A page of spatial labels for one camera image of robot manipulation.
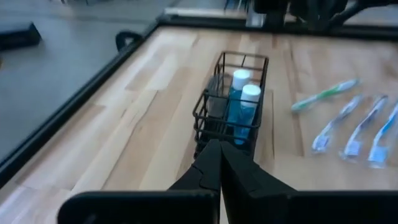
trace bottle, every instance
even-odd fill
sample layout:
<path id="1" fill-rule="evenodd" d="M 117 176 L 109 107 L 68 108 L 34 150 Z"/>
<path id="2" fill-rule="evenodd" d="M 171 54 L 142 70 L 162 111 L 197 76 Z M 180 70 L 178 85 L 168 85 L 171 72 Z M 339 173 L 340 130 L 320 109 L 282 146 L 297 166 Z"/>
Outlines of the bottle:
<path id="1" fill-rule="evenodd" d="M 250 78 L 251 72 L 249 70 L 239 69 L 234 72 L 232 86 L 229 90 L 230 102 L 227 122 L 237 122 L 241 106 L 239 99 L 241 98 L 243 87 L 249 83 Z"/>
<path id="2" fill-rule="evenodd" d="M 261 89 L 257 85 L 248 84 L 243 87 L 241 100 L 253 101 L 255 103 L 241 101 L 238 124 L 251 125 L 254 115 L 256 114 L 257 102 L 259 101 Z M 236 126 L 234 128 L 234 136 L 240 138 L 248 138 L 250 128 Z M 235 144 L 241 145 L 244 141 L 235 139 Z"/>

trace gray floor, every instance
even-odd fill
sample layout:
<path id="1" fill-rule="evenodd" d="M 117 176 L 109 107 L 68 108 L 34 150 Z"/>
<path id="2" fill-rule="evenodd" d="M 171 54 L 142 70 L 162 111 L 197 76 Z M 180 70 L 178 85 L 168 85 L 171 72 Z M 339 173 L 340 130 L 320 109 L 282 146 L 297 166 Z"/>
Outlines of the gray floor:
<path id="1" fill-rule="evenodd" d="M 225 2 L 112 0 L 87 6 L 84 0 L 57 1 L 0 0 L 0 23 L 33 21 L 43 38 L 38 47 L 0 53 L 0 158 L 116 55 L 118 31 L 142 32 L 167 6 L 222 8 Z M 395 12 L 377 9 L 358 18 L 371 14 L 390 20 Z"/>

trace wooden surface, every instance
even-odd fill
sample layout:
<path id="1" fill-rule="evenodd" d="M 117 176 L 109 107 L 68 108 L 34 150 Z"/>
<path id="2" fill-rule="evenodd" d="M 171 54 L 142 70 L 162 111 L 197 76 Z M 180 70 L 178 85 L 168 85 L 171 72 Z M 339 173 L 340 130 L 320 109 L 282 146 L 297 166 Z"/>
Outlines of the wooden surface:
<path id="1" fill-rule="evenodd" d="M 314 137 L 359 92 L 391 96 L 368 131 L 375 135 L 397 99 L 396 45 L 163 28 L 0 191 L 1 223 L 55 223 L 62 202 L 86 190 L 167 189 L 193 160 L 192 109 L 223 50 L 270 57 L 255 155 L 263 169 L 299 190 L 398 189 L 394 160 L 374 170 L 337 156 L 370 99 L 335 132 L 328 154 L 310 154 Z M 293 102 L 354 77 L 363 84 L 353 91 L 290 112 Z"/>

